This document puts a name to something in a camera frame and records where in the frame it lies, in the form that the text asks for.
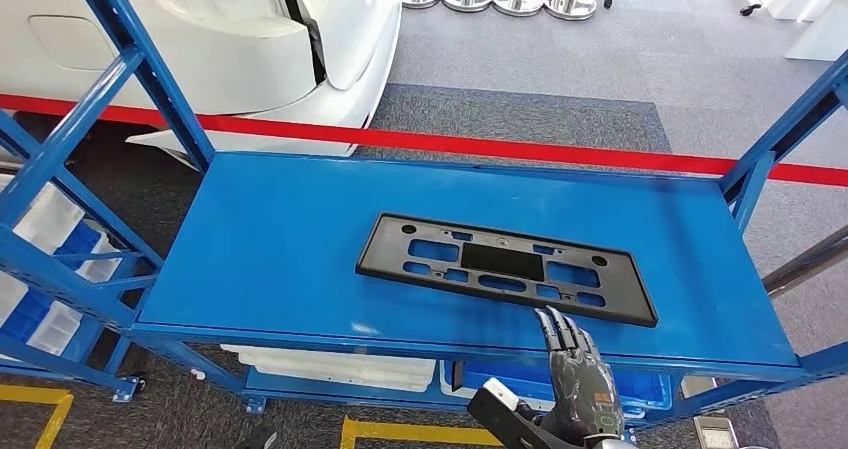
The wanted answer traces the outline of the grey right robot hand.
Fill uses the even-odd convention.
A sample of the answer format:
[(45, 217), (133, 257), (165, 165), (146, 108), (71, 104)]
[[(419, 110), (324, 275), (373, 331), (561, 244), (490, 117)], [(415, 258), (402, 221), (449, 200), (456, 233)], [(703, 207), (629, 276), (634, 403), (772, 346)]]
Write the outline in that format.
[(624, 434), (612, 371), (589, 333), (557, 309), (534, 310), (548, 350), (554, 406), (534, 422), (570, 444), (593, 448)]

